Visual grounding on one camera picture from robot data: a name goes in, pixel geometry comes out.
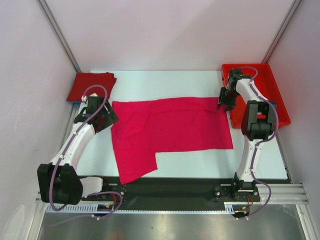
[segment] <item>white wall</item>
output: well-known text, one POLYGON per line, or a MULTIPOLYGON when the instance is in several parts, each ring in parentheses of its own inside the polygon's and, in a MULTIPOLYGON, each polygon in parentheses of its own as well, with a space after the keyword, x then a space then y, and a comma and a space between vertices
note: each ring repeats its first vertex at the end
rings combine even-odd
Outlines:
POLYGON ((270 59, 291 118, 280 129, 289 169, 320 223, 320 1, 304 1, 270 59))
MULTIPOLYGON (((22 236, 39 188, 37 168, 61 144, 75 71, 35 0, 3 0, 0 8, 0 236, 24 205, 22 236)), ((15 239, 12 232, 2 237, 15 239)))
POLYGON ((261 62, 293 0, 47 0, 82 71, 261 62))

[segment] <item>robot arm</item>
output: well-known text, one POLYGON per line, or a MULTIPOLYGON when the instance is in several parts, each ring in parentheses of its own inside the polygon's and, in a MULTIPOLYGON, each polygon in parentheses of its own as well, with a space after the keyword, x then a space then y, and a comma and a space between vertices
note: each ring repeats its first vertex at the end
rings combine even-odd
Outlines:
POLYGON ((257 89, 251 76, 242 74, 240 68, 234 68, 228 76, 228 84, 222 87, 218 108, 225 106, 225 111, 236 106, 237 96, 242 96, 246 102, 241 131, 244 135, 244 149, 242 159, 233 180, 234 192, 253 192, 256 181, 252 173, 256 174, 259 155, 265 141, 273 134, 276 116, 268 101, 257 89))
POLYGON ((80 179, 76 170, 79 160, 93 136, 119 120, 108 101, 94 115, 103 102, 103 97, 96 94, 89 96, 87 106, 74 119, 72 131, 59 153, 49 164, 41 164, 38 167, 37 176, 43 202, 50 202, 52 177, 54 178, 52 188, 54 203, 76 205, 81 198, 102 190, 102 178, 88 176, 80 179))

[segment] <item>red cloth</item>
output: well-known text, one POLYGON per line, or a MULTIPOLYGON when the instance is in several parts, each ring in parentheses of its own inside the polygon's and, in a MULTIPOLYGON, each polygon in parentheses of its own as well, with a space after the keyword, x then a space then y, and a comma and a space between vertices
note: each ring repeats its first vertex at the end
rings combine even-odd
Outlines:
MULTIPOLYGON (((69 93, 67 101, 70 102, 81 102, 81 97, 84 94, 84 91, 95 84, 102 85, 105 87, 108 98, 110 97, 111 90, 114 87, 117 79, 115 75, 110 72, 105 73, 90 73, 90 72, 77 72, 75 75, 74 83, 69 93)), ((100 97, 105 96, 105 92, 100 87, 94 87, 87 92, 87 96, 91 94, 97 94, 100 97)))
POLYGON ((111 132, 121 183, 158 169, 156 153, 233 149, 227 115, 217 104, 217 97, 114 101, 119 121, 111 132))

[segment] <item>pink cloth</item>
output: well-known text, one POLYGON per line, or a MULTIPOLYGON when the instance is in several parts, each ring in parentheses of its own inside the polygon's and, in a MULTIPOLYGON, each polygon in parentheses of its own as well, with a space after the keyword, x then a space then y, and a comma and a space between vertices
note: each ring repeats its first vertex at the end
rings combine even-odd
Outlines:
POLYGON ((119 121, 111 132, 121 183, 157 170, 156 153, 233 149, 227 115, 217 104, 217 97, 114 101, 119 121))

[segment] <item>purple cable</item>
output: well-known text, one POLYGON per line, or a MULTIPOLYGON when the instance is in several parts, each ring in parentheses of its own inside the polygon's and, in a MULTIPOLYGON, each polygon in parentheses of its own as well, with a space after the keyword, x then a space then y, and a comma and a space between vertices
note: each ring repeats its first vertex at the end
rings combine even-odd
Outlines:
POLYGON ((272 194, 271 187, 270 187, 267 183, 265 183, 265 182, 263 182, 263 181, 260 181, 260 180, 258 180, 258 179, 256 178, 256 176, 255 176, 255 174, 254 174, 254 163, 255 163, 255 159, 256 159, 256 155, 257 155, 257 151, 258 151, 259 145, 262 144, 262 143, 269 142, 269 141, 271 141, 272 139, 274 139, 274 138, 276 137, 276 135, 277 135, 277 133, 278 133, 278 129, 279 129, 279 116, 278 116, 278 113, 277 113, 277 110, 276 110, 275 106, 274 106, 271 102, 269 102, 267 99, 265 99, 264 97, 259 96, 258 92, 257 92, 257 91, 255 90, 255 88, 251 85, 251 82, 253 82, 254 79, 256 78, 256 76, 258 75, 258 70, 255 69, 255 68, 252 67, 252 66, 243 66, 243 67, 240 67, 240 68, 241 68, 241 69, 247 68, 247 69, 253 69, 253 70, 255 70, 255 75, 251 78, 251 81, 250 81, 249 86, 250 86, 251 90, 257 95, 258 99, 260 99, 261 101, 264 101, 265 103, 267 103, 267 104, 272 108, 272 110, 273 110, 273 112, 274 112, 274 115, 275 115, 275 122, 276 122, 276 124, 275 124, 275 130, 274 130, 272 136, 271 136, 270 138, 268 138, 267 140, 261 140, 261 141, 257 142, 256 145, 255 145, 255 148, 254 148, 254 150, 253 150, 253 154, 252 154, 252 160, 251 160, 251 164, 250 164, 250 172, 251 172, 251 175, 252 175, 253 179, 254 179, 258 184, 265 185, 265 186, 269 189, 269 196, 268 196, 268 198, 266 199, 266 201, 265 201, 265 203, 263 204, 263 206, 262 206, 259 210, 257 210, 256 212, 254 212, 254 213, 252 213, 252 214, 249 215, 249 216, 253 216, 253 215, 257 214, 258 212, 260 212, 265 206, 267 206, 267 204, 269 203, 269 201, 270 201, 270 199, 271 199, 271 194, 272 194))
MULTIPOLYGON (((103 91, 104 91, 103 102, 102 102, 101 106, 99 106, 99 108, 78 127, 78 129, 75 131, 75 133, 73 133, 73 135, 71 136, 70 140, 66 144, 64 150, 62 151, 62 154, 61 154, 62 157, 66 154, 66 152, 68 151, 71 143, 73 142, 73 140, 75 139, 77 134, 80 132, 80 130, 84 127, 84 125, 86 125, 92 118, 94 118, 98 114, 98 112, 100 112, 100 110, 105 106, 105 103, 106 103, 106 101, 108 99, 108 94, 107 94, 107 90, 102 85, 96 84, 96 85, 92 85, 92 86, 88 87, 84 91, 83 96, 86 96, 88 90, 90 90, 92 88, 102 88, 103 89, 103 91)), ((50 185, 49 185, 49 202, 50 202, 50 205, 51 205, 52 209, 54 211, 56 211, 56 212, 61 211, 66 206, 66 204, 65 204, 60 208, 56 208, 55 205, 54 205, 54 200, 53 200, 53 189, 54 189, 55 176, 57 174, 57 170, 58 170, 58 167, 59 167, 59 164, 61 163, 61 161, 62 161, 62 158, 59 157, 58 161, 56 162, 56 164, 55 164, 55 166, 53 168, 53 172, 52 172, 51 180, 50 180, 50 185)))
MULTIPOLYGON (((119 202, 118 206, 115 209, 113 209, 112 211, 110 211, 107 215, 96 217, 97 220, 105 219, 105 218, 109 217, 111 214, 113 214, 115 211, 117 211, 121 207, 122 202, 123 202, 123 197, 121 196, 120 193, 118 193, 116 191, 103 191, 103 192, 98 192, 98 193, 92 193, 92 194, 89 194, 89 196, 102 195, 102 194, 116 194, 116 195, 118 195, 120 197, 120 202, 119 202)), ((59 221, 57 223, 48 224, 47 227, 52 228, 52 227, 55 227, 57 225, 64 224, 64 223, 67 223, 69 221, 72 221, 72 220, 75 220, 75 219, 80 219, 80 218, 83 218, 83 217, 92 217, 93 218, 92 215, 83 214, 83 215, 75 216, 75 217, 72 217, 72 218, 69 218, 69 219, 66 219, 66 220, 63 220, 63 221, 59 221)))

